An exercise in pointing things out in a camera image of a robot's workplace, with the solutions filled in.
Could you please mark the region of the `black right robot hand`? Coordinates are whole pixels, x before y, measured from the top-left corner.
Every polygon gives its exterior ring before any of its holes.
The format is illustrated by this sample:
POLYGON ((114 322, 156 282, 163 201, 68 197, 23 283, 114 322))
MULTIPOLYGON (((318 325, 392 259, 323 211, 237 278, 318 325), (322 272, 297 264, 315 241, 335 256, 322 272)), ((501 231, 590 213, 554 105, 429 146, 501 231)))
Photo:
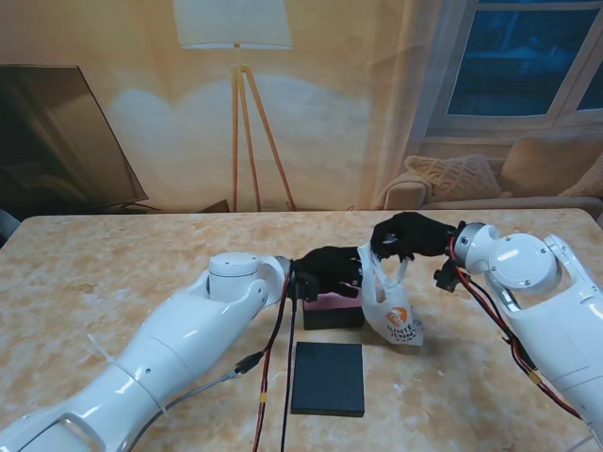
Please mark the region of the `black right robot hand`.
POLYGON ((416 254, 434 257, 446 253, 449 239, 456 233, 454 226, 418 212, 402 212, 374 227, 370 247, 379 259, 396 255, 400 261, 413 260, 416 254))

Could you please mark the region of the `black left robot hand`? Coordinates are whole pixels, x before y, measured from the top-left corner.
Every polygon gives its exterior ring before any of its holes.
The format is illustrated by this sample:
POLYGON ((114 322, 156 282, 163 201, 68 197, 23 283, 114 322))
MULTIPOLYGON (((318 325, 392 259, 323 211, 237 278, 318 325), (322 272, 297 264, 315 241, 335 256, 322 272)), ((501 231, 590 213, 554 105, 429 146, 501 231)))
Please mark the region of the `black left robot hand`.
POLYGON ((291 265, 295 279, 305 283, 308 301, 316 301, 322 294, 334 293, 349 299, 359 294, 363 275, 356 247, 314 249, 291 265))

